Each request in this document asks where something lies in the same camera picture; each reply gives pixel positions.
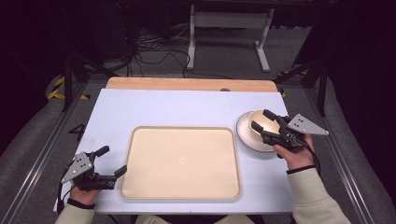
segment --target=table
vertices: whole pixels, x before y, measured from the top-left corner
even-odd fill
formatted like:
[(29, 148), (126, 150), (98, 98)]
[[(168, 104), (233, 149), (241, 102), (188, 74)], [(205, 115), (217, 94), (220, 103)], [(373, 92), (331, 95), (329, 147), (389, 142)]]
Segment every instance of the table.
[[(277, 114), (287, 114), (282, 97), (271, 81), (111, 78), (101, 91), (78, 146), (79, 153), (109, 145), (110, 151), (95, 160), (95, 172), (109, 175), (123, 165), (135, 127), (186, 124), (227, 127), (234, 132), (242, 194), (234, 200), (126, 200), (120, 196), (118, 181), (114, 190), (104, 190), (99, 195), (96, 212), (121, 215), (291, 212), (285, 161), (278, 159), (275, 152), (260, 153), (248, 148), (236, 134), (239, 117), (263, 106)], [(228, 113), (221, 113), (229, 108)]]

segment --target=sleeve cuff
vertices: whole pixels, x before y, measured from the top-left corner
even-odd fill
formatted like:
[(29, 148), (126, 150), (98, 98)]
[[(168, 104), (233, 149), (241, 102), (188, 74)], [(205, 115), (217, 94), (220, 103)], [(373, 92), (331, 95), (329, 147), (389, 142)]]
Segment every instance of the sleeve cuff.
[(291, 175), (311, 168), (316, 168), (316, 166), (315, 165), (303, 166), (297, 169), (288, 170), (286, 171), (286, 174)]
[(95, 204), (87, 205), (73, 199), (68, 199), (67, 203), (81, 209), (93, 209), (95, 207)]

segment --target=beige tray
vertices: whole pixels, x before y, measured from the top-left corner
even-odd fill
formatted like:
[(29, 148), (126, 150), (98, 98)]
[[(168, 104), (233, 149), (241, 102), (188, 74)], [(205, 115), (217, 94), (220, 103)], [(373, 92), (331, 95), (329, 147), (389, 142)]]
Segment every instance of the beige tray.
[(126, 163), (120, 193), (127, 199), (235, 199), (241, 193), (228, 128), (138, 127)]

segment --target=person's left hand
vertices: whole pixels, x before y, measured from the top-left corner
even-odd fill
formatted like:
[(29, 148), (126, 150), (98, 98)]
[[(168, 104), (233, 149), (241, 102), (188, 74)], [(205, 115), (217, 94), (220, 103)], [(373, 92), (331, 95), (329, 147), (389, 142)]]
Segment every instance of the person's left hand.
[(85, 191), (80, 190), (78, 187), (72, 188), (70, 191), (70, 199), (78, 201), (79, 203), (83, 203), (86, 205), (93, 205), (93, 201), (95, 201), (98, 194), (101, 192), (100, 189)]

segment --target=white plate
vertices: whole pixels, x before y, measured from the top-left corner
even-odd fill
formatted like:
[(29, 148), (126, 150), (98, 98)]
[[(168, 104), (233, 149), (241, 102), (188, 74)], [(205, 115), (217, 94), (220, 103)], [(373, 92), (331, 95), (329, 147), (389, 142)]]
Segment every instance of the white plate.
[(262, 141), (257, 141), (251, 136), (250, 129), (248, 127), (248, 117), (252, 113), (252, 111), (247, 112), (239, 118), (236, 123), (236, 131), (238, 132), (239, 138), (242, 140), (245, 145), (248, 147), (260, 151), (260, 152), (272, 152), (274, 151), (273, 147), (264, 144)]

